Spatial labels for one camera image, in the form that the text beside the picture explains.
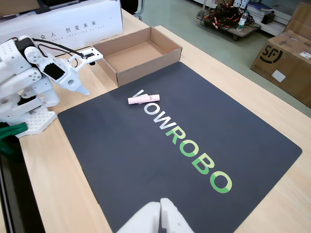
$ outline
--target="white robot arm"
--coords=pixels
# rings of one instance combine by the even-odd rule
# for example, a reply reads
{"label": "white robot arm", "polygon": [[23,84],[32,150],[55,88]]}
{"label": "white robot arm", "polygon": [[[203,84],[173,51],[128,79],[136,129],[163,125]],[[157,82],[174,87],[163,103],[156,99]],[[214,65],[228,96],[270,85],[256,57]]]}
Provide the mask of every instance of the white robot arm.
{"label": "white robot arm", "polygon": [[160,218],[162,228],[167,233],[194,233],[168,198],[146,204],[117,233],[158,233]]}
{"label": "white robot arm", "polygon": [[[28,130],[17,137],[41,133],[57,117],[47,111],[59,103],[51,80],[67,90],[89,95],[78,71],[103,55],[94,48],[75,53],[69,60],[57,59],[48,52],[43,54],[27,36],[0,45],[0,122],[26,122]],[[74,59],[80,60],[78,67],[71,65]]]}

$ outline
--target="black mat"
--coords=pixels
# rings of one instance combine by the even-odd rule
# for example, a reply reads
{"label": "black mat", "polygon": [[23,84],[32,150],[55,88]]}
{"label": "black mat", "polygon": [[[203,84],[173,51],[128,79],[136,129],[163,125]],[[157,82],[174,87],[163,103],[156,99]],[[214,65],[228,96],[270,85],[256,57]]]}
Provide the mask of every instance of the black mat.
{"label": "black mat", "polygon": [[[127,98],[142,89],[143,94],[160,95],[157,114],[147,114],[146,104],[128,105]],[[156,107],[147,110],[152,113]],[[172,118],[167,124],[177,125],[160,129],[163,121],[154,119],[162,111],[163,117]],[[113,232],[148,202],[167,197],[194,232],[232,233],[302,152],[182,63],[58,117]],[[175,145],[173,134],[166,133],[176,126],[186,137]],[[180,144],[184,140],[195,142],[198,153],[187,154],[195,148],[188,143],[183,148],[187,156],[183,155]],[[192,164],[204,153],[215,164],[208,174]],[[230,191],[213,188],[210,179],[216,171],[230,177]],[[227,179],[218,176],[215,185],[223,188]]]}

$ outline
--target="water bottle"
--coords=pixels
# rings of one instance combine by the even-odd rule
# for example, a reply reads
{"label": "water bottle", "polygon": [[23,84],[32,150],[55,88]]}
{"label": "water bottle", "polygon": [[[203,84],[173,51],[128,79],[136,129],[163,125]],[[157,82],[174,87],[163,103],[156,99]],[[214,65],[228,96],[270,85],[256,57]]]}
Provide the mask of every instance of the water bottle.
{"label": "water bottle", "polygon": [[242,31],[243,27],[244,27],[244,24],[247,20],[247,16],[248,16],[248,10],[245,11],[245,13],[242,15],[240,21],[239,21],[239,25],[237,27],[237,31]]}

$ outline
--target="gray floor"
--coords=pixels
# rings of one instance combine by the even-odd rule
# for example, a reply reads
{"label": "gray floor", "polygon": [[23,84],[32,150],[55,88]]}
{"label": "gray floor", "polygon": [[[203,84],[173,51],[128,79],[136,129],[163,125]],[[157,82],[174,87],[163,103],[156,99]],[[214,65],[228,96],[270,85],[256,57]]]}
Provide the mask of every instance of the gray floor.
{"label": "gray floor", "polygon": [[191,0],[145,0],[141,16],[149,26],[162,25],[311,117],[310,108],[250,69],[271,35],[258,31],[235,42],[228,33],[202,26],[196,18],[201,9],[201,4]]}

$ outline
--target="wooden table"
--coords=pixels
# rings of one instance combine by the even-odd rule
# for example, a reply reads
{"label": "wooden table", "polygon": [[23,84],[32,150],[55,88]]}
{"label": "wooden table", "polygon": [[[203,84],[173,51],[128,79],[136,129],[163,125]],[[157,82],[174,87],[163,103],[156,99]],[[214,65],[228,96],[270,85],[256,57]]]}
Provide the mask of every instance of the wooden table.
{"label": "wooden table", "polygon": [[2,212],[2,203],[0,201],[0,233],[5,233],[5,223],[3,218],[3,212]]}
{"label": "wooden table", "polygon": [[[147,27],[126,12],[123,12],[123,23],[125,34]],[[236,232],[309,233],[311,119],[167,29],[161,26],[157,29],[183,47],[181,62],[303,150],[300,158]],[[80,77],[91,95],[87,97],[56,87],[61,101],[52,108],[54,111],[60,113],[117,88],[98,65],[84,67]],[[20,143],[47,233],[111,232],[58,119],[43,133],[22,137]]]}

